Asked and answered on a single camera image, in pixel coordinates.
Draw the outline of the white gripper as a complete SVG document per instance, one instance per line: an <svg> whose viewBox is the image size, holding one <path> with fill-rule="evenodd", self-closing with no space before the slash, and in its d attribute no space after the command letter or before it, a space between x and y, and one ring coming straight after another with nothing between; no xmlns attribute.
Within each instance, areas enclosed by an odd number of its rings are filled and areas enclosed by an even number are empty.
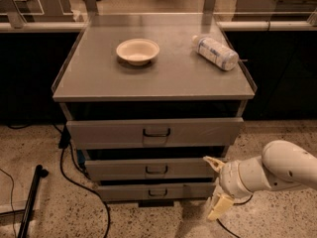
<svg viewBox="0 0 317 238"><path fill-rule="evenodd" d="M222 161L205 156L203 160L219 173L219 185L226 193L217 192L212 196L211 211L207 218L217 220L234 205L234 198L243 198L253 193L245 185L243 175L247 172L247 161L233 161L224 164Z"/></svg>

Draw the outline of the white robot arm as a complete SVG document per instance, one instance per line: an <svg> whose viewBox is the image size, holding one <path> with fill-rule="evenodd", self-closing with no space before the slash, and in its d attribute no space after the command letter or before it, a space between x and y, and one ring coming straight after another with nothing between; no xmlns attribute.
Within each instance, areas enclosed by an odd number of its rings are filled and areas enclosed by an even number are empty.
<svg viewBox="0 0 317 238"><path fill-rule="evenodd" d="M264 146L260 156L223 163L205 156L203 160L218 174L208 219L217 220L236 199L256 191L317 189L317 158L301 147L276 140Z"/></svg>

